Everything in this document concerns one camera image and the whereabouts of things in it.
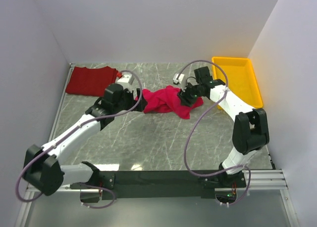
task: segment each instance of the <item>wall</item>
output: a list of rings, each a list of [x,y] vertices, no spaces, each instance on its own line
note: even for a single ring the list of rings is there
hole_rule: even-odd
[[[277,0],[35,0],[71,62],[247,57]]]
[[[279,0],[255,43],[253,62],[270,130],[301,226],[317,226],[316,0]]]
[[[33,0],[0,0],[0,21],[0,220],[10,227],[25,151],[47,141],[69,65]]]

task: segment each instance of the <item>gray marble surface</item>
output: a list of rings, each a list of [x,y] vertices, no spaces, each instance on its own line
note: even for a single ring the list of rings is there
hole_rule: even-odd
[[[184,63],[90,63],[76,66],[94,69],[106,65],[136,72],[144,88],[156,91],[172,85],[174,73]],[[205,65],[208,64],[193,64],[186,73],[193,75],[194,69]],[[66,94],[55,137],[74,124],[96,99]],[[193,109],[188,120],[180,119],[175,113],[130,112],[116,117],[73,152],[64,165],[89,161],[93,164],[119,164],[119,170],[185,170],[183,149],[186,138],[195,121],[211,104],[210,100],[204,99],[204,105]],[[187,155],[190,167],[196,170],[218,169],[233,147],[232,129],[233,121],[224,111],[210,111],[191,138]],[[272,169],[266,147],[253,157],[249,166],[252,169]]]

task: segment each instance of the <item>dark red towel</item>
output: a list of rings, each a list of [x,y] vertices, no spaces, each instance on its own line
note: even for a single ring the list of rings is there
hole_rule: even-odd
[[[102,97],[107,86],[115,82],[118,71],[115,68],[75,67],[66,92],[69,94]]]
[[[143,112],[175,112],[180,118],[189,119],[189,112],[193,108],[201,106],[204,103],[203,99],[198,97],[197,101],[192,107],[182,106],[180,104],[180,99],[177,96],[179,91],[179,88],[172,86],[167,86],[166,88],[160,89],[156,92],[143,89],[143,96],[148,102]]]

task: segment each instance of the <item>yellow bin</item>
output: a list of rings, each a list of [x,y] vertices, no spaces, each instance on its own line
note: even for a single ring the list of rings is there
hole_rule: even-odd
[[[254,75],[252,63],[248,58],[212,57],[212,62],[218,64],[228,76],[229,89],[242,101],[254,108],[262,108],[263,102]],[[213,79],[225,82],[221,71],[212,66]]]

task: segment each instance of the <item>purple cable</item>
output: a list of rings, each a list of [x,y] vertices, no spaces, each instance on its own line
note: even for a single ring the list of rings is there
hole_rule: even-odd
[[[195,131],[195,129],[196,129],[198,123],[202,120],[202,118],[203,118],[212,108],[214,108],[215,106],[217,106],[220,102],[222,102],[222,101],[226,98],[227,92],[228,92],[228,90],[227,90],[227,88],[228,88],[228,77],[227,77],[227,74],[222,70],[222,68],[221,68],[218,64],[216,64],[216,63],[214,63],[214,62],[210,62],[210,61],[208,61],[208,60],[195,60],[195,61],[192,61],[192,62],[188,63],[187,65],[185,65],[185,66],[180,70],[180,72],[178,73],[178,77],[180,76],[180,74],[181,74],[189,65],[191,65],[191,64],[193,64],[193,63],[195,63],[195,62],[207,62],[207,63],[210,63],[210,64],[216,66],[216,67],[221,71],[221,73],[223,74],[223,76],[224,76],[224,78],[225,78],[225,80],[226,80],[226,83],[225,83],[225,90],[224,90],[223,96],[222,96],[216,103],[214,103],[210,108],[208,108],[208,109],[198,118],[198,120],[197,120],[196,123],[194,124],[194,127],[193,127],[192,130],[190,131],[190,133],[189,133],[189,135],[188,135],[188,137],[187,137],[186,143],[185,143],[185,148],[184,148],[184,164],[185,164],[186,169],[187,169],[192,175],[198,176],[198,177],[210,177],[210,176],[215,176],[215,175],[221,174],[221,173],[223,173],[223,172],[225,172],[225,171],[228,171],[228,170],[231,170],[231,169],[236,169],[236,168],[244,168],[244,169],[249,170],[249,183],[248,183],[247,188],[246,188],[245,192],[243,193],[243,195],[242,195],[237,201],[235,201],[235,203],[236,203],[236,202],[240,201],[240,200],[242,199],[242,197],[245,196],[245,194],[247,193],[247,191],[248,191],[248,189],[249,189],[249,187],[250,187],[251,171],[250,171],[250,169],[249,169],[247,166],[236,165],[236,166],[229,167],[229,168],[226,168],[226,169],[223,169],[223,170],[220,170],[220,171],[216,171],[216,172],[213,172],[213,173],[209,173],[209,174],[199,174],[199,173],[196,173],[196,172],[192,171],[192,170],[190,169],[190,167],[188,166],[188,163],[187,163],[187,147],[188,147],[190,138],[192,137],[192,135],[193,135],[193,133],[194,133],[194,131]]]
[[[81,123],[79,126],[75,127],[75,128],[72,129],[68,134],[66,134],[64,137],[62,137],[59,141],[57,141],[54,145],[50,146],[48,149],[46,149],[45,151],[43,151],[42,153],[40,153],[38,156],[36,156],[33,160],[31,160],[31,161],[23,168],[23,170],[22,170],[22,172],[20,173],[20,175],[19,175],[19,177],[18,177],[18,180],[17,180],[17,182],[16,182],[16,184],[15,184],[15,195],[16,195],[16,197],[17,197],[20,201],[22,201],[22,202],[32,202],[32,201],[35,201],[36,199],[38,199],[38,198],[42,195],[42,193],[40,193],[38,196],[36,196],[36,197],[34,197],[34,198],[32,198],[32,199],[28,199],[28,200],[27,200],[27,199],[24,199],[24,198],[20,195],[20,192],[19,192],[20,181],[21,181],[23,175],[25,174],[26,170],[29,169],[29,168],[32,166],[33,163],[35,163],[38,159],[40,159],[40,158],[41,158],[42,156],[44,156],[45,154],[47,154],[47,153],[49,153],[50,151],[52,151],[52,150],[53,150],[54,148],[56,148],[59,144],[61,144],[62,142],[64,142],[68,137],[70,137],[73,133],[75,133],[75,132],[76,132],[78,129],[80,129],[83,125],[85,125],[85,124],[87,124],[87,123],[90,123],[90,122],[92,122],[92,121],[95,121],[95,120],[101,120],[101,119],[106,119],[106,118],[113,118],[113,117],[116,117],[116,116],[124,115],[124,114],[127,114],[128,112],[134,110],[134,109],[137,107],[137,105],[140,103],[140,101],[141,101],[141,99],[142,99],[142,98],[141,98],[141,97],[142,97],[142,83],[141,83],[141,81],[140,81],[140,78],[137,76],[136,73],[134,73],[133,71],[130,71],[130,70],[122,70],[121,72],[129,72],[129,73],[131,73],[133,76],[135,76],[135,78],[137,79],[137,81],[138,81],[138,83],[139,83],[139,87],[140,87],[140,97],[139,97],[138,101],[136,102],[136,104],[135,104],[133,107],[131,107],[130,109],[128,109],[127,111],[125,111],[125,112],[117,113],[117,114],[104,115],[104,116],[96,117],[96,118],[93,118],[93,119],[90,119],[90,120],[87,120],[87,121]],[[100,189],[100,187],[97,187],[97,186],[90,186],[90,187],[93,187],[93,188],[96,188],[96,189]],[[108,192],[110,192],[111,194],[114,195],[113,201],[112,201],[110,204],[107,205],[107,206],[109,206],[109,205],[111,205],[111,204],[114,202],[114,200],[115,200],[115,194],[114,194],[112,191],[110,191],[110,190],[108,190],[108,189],[106,189],[106,188],[102,188],[102,189],[105,190],[105,191],[108,191]]]
[[[91,186],[91,185],[87,185],[87,184],[84,184],[84,183],[81,183],[82,185],[84,185],[85,187],[89,187],[89,188],[94,188],[94,189],[101,189],[101,190],[104,190],[104,191],[107,191],[109,192],[111,195],[112,195],[112,201],[104,206],[91,206],[91,205],[88,205],[86,203],[83,203],[84,206],[87,206],[88,208],[90,209],[103,209],[103,208],[106,208],[106,207],[109,207],[111,206],[114,201],[116,200],[116,196],[115,196],[115,193],[107,188],[103,188],[103,187],[97,187],[97,186]]]

